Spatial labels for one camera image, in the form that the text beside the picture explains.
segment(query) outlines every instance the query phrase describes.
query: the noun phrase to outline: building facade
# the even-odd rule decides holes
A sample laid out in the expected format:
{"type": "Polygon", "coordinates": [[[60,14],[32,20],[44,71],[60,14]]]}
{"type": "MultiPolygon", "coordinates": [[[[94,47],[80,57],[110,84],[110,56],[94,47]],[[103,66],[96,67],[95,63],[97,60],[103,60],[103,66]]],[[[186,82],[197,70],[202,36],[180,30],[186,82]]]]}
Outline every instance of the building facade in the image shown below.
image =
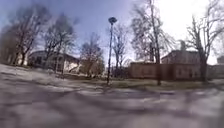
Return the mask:
{"type": "MultiPolygon", "coordinates": [[[[161,64],[163,80],[197,80],[200,78],[200,68],[194,64],[161,64]]],[[[156,79],[156,64],[135,62],[131,63],[130,74],[137,79],[156,79]]]]}
{"type": "Polygon", "coordinates": [[[200,64],[199,53],[196,51],[175,50],[161,59],[162,64],[200,64]]]}
{"type": "Polygon", "coordinates": [[[45,51],[36,51],[29,55],[28,65],[38,68],[47,68],[57,71],[75,72],[79,70],[79,59],[68,54],[59,55],[56,52],[51,53],[46,61],[47,53],[45,51]]]}
{"type": "MultiPolygon", "coordinates": [[[[200,79],[200,58],[198,52],[175,50],[161,59],[161,77],[163,80],[200,79]]],[[[155,79],[156,64],[146,62],[131,63],[132,78],[155,79]]]]}

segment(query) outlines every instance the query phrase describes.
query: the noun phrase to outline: asphalt road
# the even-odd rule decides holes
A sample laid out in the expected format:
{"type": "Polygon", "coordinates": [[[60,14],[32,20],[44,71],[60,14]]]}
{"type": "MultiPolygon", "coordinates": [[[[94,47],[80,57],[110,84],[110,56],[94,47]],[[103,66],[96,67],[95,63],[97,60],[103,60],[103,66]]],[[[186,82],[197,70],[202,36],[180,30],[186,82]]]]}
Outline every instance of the asphalt road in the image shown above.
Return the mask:
{"type": "Polygon", "coordinates": [[[150,93],[0,65],[1,128],[224,128],[224,92],[150,93]]]}

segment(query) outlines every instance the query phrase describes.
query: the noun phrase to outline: brick building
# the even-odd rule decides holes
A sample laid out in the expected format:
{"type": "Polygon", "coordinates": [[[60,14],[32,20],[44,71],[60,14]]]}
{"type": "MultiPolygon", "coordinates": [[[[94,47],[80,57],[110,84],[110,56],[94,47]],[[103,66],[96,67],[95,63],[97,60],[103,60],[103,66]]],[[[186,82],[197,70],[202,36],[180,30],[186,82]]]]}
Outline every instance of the brick building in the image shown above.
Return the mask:
{"type": "MultiPolygon", "coordinates": [[[[197,80],[200,78],[200,58],[198,52],[175,50],[161,59],[163,80],[197,80]]],[[[156,64],[146,62],[131,63],[132,78],[156,78],[156,64]]]]}

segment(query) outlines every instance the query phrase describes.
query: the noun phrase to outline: overcast sky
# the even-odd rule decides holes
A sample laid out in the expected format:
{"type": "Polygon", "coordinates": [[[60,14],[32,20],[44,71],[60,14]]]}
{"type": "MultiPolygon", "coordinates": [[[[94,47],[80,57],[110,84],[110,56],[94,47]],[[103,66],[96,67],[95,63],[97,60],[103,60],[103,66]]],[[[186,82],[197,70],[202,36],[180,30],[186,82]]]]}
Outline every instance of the overcast sky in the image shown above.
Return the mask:
{"type": "MultiPolygon", "coordinates": [[[[139,0],[0,0],[0,28],[7,22],[9,14],[20,6],[27,6],[32,2],[42,3],[54,14],[65,13],[70,19],[78,18],[76,26],[78,32],[77,43],[88,39],[91,32],[97,32],[102,37],[101,46],[106,48],[108,37],[106,28],[109,27],[108,17],[115,16],[121,24],[128,24],[131,20],[131,10],[134,2],[139,0]]],[[[164,23],[163,29],[175,39],[185,39],[186,28],[191,24],[192,14],[202,15],[207,0],[158,0],[160,16],[164,23]]],[[[128,57],[133,58],[133,50],[128,50],[128,57]]],[[[214,57],[209,63],[216,63],[214,57]]]]}

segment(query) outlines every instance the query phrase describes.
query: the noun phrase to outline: street lamp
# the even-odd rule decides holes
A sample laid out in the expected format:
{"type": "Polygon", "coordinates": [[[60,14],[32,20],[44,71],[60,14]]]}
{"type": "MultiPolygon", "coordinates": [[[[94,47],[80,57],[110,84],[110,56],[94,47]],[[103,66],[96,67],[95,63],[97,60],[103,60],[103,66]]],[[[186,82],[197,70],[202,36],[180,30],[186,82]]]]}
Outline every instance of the street lamp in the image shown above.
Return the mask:
{"type": "Polygon", "coordinates": [[[109,60],[108,60],[108,72],[107,72],[107,85],[109,85],[110,82],[110,63],[111,63],[111,50],[112,50],[112,40],[113,40],[113,25],[117,22],[117,19],[115,17],[111,17],[108,19],[108,21],[111,24],[110,29],[110,49],[109,49],[109,60]]]}

